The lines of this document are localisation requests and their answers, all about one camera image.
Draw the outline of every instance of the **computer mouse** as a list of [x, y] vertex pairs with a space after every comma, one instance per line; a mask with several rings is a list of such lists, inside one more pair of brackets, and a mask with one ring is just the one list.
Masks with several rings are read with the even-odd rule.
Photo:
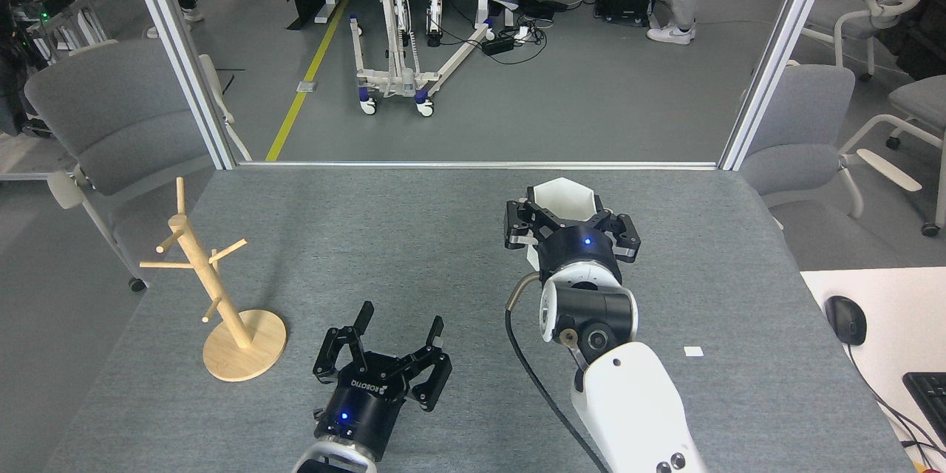
[[868, 337], [868, 318], [860, 305], [844, 296], [831, 296], [825, 301], [825, 314], [839, 341], [861, 345]]

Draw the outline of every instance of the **caster wheel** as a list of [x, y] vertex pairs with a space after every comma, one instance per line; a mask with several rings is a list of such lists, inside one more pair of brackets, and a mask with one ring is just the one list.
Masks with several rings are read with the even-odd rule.
[[364, 112], [364, 114], [372, 115], [378, 111], [378, 109], [376, 109], [376, 107], [378, 106], [378, 102], [376, 102], [374, 98], [370, 98], [366, 102], [359, 102], [359, 103], [361, 104], [361, 110], [362, 112]]
[[132, 292], [140, 292], [146, 287], [145, 282], [137, 277], [132, 277], [128, 280], [128, 288], [132, 289]]
[[923, 227], [920, 228], [919, 232], [922, 233], [924, 237], [932, 238], [939, 234], [939, 226], [932, 222], [926, 222], [923, 224]]
[[423, 103], [417, 103], [417, 110], [425, 118], [429, 116], [433, 116], [433, 102], [431, 102], [429, 98], [426, 100], [423, 100]]

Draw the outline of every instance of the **wooden peg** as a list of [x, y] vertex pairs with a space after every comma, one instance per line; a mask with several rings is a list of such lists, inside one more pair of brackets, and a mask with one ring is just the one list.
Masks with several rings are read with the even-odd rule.
[[177, 239], [180, 238], [180, 235], [182, 234], [183, 234], [183, 231], [175, 231], [168, 238], [166, 238], [165, 241], [155, 246], [154, 250], [159, 253], [163, 253], [169, 250], [171, 245], [173, 245], [177, 241]]
[[230, 253], [233, 253], [234, 251], [239, 250], [243, 246], [246, 246], [246, 244], [247, 244], [246, 238], [240, 238], [240, 240], [237, 240], [233, 244], [230, 244], [230, 246], [223, 248], [223, 250], [220, 251], [220, 253], [213, 251], [213, 254], [210, 256], [209, 260], [212, 264], [216, 264], [217, 261], [219, 261], [223, 257], [226, 257]]
[[213, 300], [210, 303], [210, 308], [207, 309], [207, 312], [203, 313], [203, 318], [200, 318], [200, 321], [203, 321], [204, 324], [209, 324], [210, 317], [217, 311], [217, 305], [220, 304], [220, 300]]
[[138, 265], [142, 268], [191, 268], [193, 270], [193, 265], [190, 263], [165, 263], [161, 261], [141, 261]]
[[178, 189], [178, 214], [184, 214], [185, 210], [183, 210], [183, 207], [185, 207], [185, 205], [183, 205], [183, 177], [181, 176], [178, 176], [178, 179], [177, 179], [177, 189]]

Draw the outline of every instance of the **aluminum frame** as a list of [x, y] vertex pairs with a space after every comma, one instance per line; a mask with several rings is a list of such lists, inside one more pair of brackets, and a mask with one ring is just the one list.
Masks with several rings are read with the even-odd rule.
[[722, 170], [739, 170], [746, 159], [761, 117], [766, 113], [778, 80], [790, 58], [801, 29], [804, 28], [814, 0], [784, 0], [775, 28], [766, 45], [766, 51], [756, 67], [746, 99], [739, 109], [736, 125], [733, 126], [718, 167]]
[[152, 21], [161, 36], [161, 41], [168, 52], [171, 66], [180, 82], [190, 106], [200, 135], [207, 146], [210, 159], [217, 170], [232, 170], [237, 163], [231, 153], [230, 146], [224, 139], [220, 117], [213, 103], [209, 83], [200, 69], [200, 60], [194, 42], [177, 0], [145, 0]]

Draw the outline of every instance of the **gray felt tabletop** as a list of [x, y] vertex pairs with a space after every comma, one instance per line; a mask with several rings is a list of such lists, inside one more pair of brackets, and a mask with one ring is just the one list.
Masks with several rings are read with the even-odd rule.
[[[710, 471], [913, 470], [737, 174], [241, 168], [215, 174], [192, 222], [207, 248], [249, 239], [222, 260], [223, 281], [240, 310], [284, 319], [286, 351], [258, 378], [213, 378], [202, 348], [219, 318], [200, 324], [209, 300], [193, 272], [160, 271], [47, 471], [290, 471], [332, 393], [311, 372], [325, 330], [351, 324], [364, 300], [375, 304], [366, 349], [412, 352], [439, 314], [453, 360], [434, 412], [401, 410], [382, 472], [593, 471], [503, 331], [503, 305], [530, 271], [525, 251], [503, 247], [504, 203], [558, 176], [634, 220], [641, 251], [622, 272], [638, 339], [676, 383]], [[533, 285], [514, 328], [580, 428], [574, 362], [541, 342], [537, 307]]]

